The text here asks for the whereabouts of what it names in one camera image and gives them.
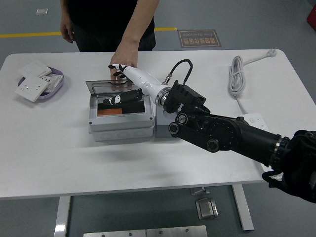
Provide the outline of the person's right hand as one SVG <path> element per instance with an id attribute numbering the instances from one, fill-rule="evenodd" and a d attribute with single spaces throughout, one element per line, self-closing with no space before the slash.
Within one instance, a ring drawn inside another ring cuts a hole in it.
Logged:
<path id="1" fill-rule="evenodd" d="M 62 38 L 67 41 L 68 43 L 74 42 L 74 33 L 71 23 L 61 22 L 60 24 L 60 32 Z"/>

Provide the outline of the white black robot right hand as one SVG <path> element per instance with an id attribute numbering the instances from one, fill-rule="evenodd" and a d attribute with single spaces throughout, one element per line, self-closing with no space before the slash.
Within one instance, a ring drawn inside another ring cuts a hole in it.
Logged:
<path id="1" fill-rule="evenodd" d="M 114 97 L 104 99 L 103 104 L 109 106 L 123 105 L 133 101 L 140 101 L 143 95 L 147 95 L 151 97 L 155 105 L 160 107 L 164 105 L 171 90 L 167 84 L 161 84 L 155 77 L 132 66 L 113 64 L 109 68 L 117 69 L 119 73 L 124 74 L 139 89 L 123 92 Z"/>

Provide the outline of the person's left hand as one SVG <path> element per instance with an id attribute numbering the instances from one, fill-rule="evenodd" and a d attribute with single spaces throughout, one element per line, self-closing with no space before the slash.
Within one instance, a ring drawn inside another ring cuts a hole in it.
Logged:
<path id="1" fill-rule="evenodd" d="M 137 68 L 138 42 L 121 42 L 111 58 L 110 65 L 123 64 Z"/>

